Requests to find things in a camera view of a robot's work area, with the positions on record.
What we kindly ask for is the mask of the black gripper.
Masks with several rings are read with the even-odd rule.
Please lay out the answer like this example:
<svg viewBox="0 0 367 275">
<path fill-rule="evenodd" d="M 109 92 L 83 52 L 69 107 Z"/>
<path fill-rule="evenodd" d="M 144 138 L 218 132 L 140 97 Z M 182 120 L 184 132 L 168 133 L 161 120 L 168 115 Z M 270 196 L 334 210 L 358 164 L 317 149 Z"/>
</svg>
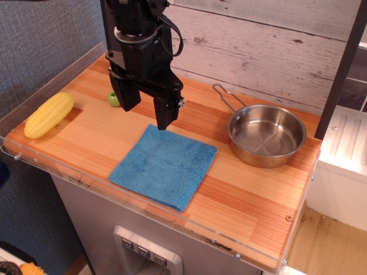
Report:
<svg viewBox="0 0 367 275">
<path fill-rule="evenodd" d="M 140 93 L 154 100 L 159 130 L 177 120 L 184 103 L 183 83 L 171 70 L 173 53 L 170 27 L 149 27 L 147 32 L 125 34 L 114 28 L 120 50 L 110 50 L 110 82 L 120 106 L 132 110 L 141 102 Z"/>
</svg>

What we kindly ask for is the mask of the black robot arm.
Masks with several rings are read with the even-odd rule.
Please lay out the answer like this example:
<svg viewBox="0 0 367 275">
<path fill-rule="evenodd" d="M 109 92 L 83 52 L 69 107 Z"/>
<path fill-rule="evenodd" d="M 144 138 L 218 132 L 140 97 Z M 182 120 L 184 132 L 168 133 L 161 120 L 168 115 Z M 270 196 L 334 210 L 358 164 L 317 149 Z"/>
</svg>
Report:
<svg viewBox="0 0 367 275">
<path fill-rule="evenodd" d="M 181 33 L 163 13 L 169 1 L 108 1 L 108 5 L 120 50 L 108 51 L 106 59 L 120 106 L 130 111 L 140 103 L 141 92 L 151 96 L 158 129 L 165 130 L 184 105 L 184 85 L 170 67 L 184 43 L 173 50 L 171 33 Z"/>
</svg>

